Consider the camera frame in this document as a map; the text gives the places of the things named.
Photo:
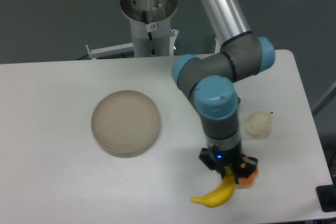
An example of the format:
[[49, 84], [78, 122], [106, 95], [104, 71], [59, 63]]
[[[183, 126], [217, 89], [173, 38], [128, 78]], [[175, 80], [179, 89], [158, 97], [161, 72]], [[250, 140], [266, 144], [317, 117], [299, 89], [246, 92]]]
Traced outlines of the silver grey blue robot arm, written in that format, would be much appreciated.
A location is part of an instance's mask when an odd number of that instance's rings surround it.
[[[218, 53], [200, 59], [181, 56], [172, 77], [199, 114], [207, 146], [200, 159], [223, 177], [247, 187], [257, 172], [257, 159], [243, 154], [238, 123], [238, 96], [233, 84], [269, 69], [275, 50], [265, 37], [256, 37], [237, 0], [201, 0], [220, 44]], [[130, 21], [137, 57], [166, 56], [170, 46], [170, 18], [177, 0], [120, 0]]]

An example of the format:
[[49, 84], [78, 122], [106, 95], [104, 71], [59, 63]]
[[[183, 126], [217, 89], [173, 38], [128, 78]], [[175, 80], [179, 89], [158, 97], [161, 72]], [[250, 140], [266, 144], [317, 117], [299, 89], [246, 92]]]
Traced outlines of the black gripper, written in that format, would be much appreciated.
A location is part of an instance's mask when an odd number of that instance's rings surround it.
[[249, 177], [258, 167], [258, 159], [243, 155], [241, 141], [233, 147], [220, 146], [214, 142], [207, 142], [207, 148], [202, 148], [199, 159], [212, 171], [223, 176], [223, 169], [230, 167], [235, 175], [236, 184], [240, 177]]

